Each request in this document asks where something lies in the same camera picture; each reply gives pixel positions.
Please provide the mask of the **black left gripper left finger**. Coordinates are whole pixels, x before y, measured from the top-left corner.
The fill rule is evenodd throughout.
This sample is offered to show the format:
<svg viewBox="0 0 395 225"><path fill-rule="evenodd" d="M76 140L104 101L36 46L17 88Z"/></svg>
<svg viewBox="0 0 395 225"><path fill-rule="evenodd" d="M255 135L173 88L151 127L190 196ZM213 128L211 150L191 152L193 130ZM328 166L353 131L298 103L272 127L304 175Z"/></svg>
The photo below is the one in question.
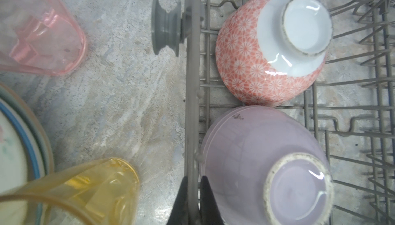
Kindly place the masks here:
<svg viewBox="0 0 395 225"><path fill-rule="evenodd" d="M188 224L188 177L182 179L177 197L175 199L167 225L187 225Z"/></svg>

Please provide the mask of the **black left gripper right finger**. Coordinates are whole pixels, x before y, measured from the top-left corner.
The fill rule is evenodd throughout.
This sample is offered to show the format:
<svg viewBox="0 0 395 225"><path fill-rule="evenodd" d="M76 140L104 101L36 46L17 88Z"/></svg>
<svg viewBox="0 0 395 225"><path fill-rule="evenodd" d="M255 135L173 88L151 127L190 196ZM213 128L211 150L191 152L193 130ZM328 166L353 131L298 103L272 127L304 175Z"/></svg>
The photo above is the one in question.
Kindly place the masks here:
<svg viewBox="0 0 395 225"><path fill-rule="evenodd" d="M203 225L224 225L217 202L206 176L201 179L200 213Z"/></svg>

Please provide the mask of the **lilac ceramic bowl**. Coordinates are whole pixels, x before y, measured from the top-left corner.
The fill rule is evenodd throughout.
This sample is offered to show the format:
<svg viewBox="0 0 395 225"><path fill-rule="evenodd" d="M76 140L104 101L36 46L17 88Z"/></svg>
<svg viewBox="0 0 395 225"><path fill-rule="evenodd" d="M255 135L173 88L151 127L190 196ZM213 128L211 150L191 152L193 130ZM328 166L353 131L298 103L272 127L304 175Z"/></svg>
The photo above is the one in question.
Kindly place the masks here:
<svg viewBox="0 0 395 225"><path fill-rule="evenodd" d="M219 116L201 146L227 225L326 225L334 184L315 137L279 110L242 106Z"/></svg>

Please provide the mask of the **amber glass tumbler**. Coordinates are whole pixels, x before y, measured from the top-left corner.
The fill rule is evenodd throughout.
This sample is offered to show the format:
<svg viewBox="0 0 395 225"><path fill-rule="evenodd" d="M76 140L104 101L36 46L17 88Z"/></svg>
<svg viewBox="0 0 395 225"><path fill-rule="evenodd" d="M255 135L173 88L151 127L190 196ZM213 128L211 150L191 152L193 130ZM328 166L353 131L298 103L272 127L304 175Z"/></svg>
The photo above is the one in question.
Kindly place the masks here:
<svg viewBox="0 0 395 225"><path fill-rule="evenodd" d="M83 163L1 194L2 225L132 225L140 181L120 158Z"/></svg>

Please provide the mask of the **watermelon plate blue rim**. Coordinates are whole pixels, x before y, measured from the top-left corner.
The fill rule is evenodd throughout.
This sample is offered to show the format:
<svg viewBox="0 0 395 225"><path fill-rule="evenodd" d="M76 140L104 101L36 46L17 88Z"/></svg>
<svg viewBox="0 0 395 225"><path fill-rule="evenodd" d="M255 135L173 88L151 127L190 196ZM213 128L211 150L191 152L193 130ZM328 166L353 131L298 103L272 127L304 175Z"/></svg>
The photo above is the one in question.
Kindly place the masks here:
<svg viewBox="0 0 395 225"><path fill-rule="evenodd" d="M3 99L1 99L1 114L3 114L9 120L19 139L21 140L27 161L27 182L43 177L45 175L45 168L41 158L41 153L38 150L36 141L33 138L31 132L28 130L26 123L21 120L20 116L18 116ZM28 211L24 225L46 224L47 213L50 212L48 205L30 202L27 200L24 201L26 201L28 204Z"/></svg>

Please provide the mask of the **cream flamingo plate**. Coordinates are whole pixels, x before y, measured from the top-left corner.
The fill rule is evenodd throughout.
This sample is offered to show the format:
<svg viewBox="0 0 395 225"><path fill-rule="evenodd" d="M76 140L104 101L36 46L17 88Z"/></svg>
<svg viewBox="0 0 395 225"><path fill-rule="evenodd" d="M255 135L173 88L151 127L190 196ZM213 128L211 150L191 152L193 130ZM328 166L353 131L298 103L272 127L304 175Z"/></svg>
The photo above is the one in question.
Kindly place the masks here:
<svg viewBox="0 0 395 225"><path fill-rule="evenodd" d="M1 114L1 193L27 182L28 168L25 152L16 131ZM28 211L26 201L2 201L1 224L23 225Z"/></svg>

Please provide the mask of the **pink patterned bowl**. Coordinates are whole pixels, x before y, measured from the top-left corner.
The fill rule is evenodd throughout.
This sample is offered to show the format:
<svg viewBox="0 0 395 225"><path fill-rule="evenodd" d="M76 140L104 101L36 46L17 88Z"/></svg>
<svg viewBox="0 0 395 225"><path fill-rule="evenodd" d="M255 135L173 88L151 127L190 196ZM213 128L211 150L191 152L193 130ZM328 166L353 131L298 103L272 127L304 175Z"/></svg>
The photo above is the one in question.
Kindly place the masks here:
<svg viewBox="0 0 395 225"><path fill-rule="evenodd" d="M218 72L243 103L279 106L316 81L332 38L330 13L319 0L250 0L219 30Z"/></svg>

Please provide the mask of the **pink glass tumbler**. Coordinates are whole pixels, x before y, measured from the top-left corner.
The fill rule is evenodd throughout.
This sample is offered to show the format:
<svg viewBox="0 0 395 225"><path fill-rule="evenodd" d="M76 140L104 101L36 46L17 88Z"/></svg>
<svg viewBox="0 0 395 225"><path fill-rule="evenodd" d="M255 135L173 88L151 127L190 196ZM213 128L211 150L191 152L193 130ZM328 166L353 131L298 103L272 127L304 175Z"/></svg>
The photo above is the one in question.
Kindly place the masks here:
<svg viewBox="0 0 395 225"><path fill-rule="evenodd" d="M85 33L61 0L1 0L1 70L40 75L74 71Z"/></svg>

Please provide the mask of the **mint green plate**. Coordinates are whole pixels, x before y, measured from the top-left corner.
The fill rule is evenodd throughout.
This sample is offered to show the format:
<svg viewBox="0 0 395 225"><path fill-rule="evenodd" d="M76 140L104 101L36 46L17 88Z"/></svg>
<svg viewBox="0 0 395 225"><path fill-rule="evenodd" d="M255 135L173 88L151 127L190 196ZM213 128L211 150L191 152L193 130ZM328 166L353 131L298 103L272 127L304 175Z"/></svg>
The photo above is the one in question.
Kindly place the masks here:
<svg viewBox="0 0 395 225"><path fill-rule="evenodd" d="M41 151L47 174L53 173L55 171L55 164L51 144L38 118L30 107L3 83L1 83L1 98L25 121Z"/></svg>

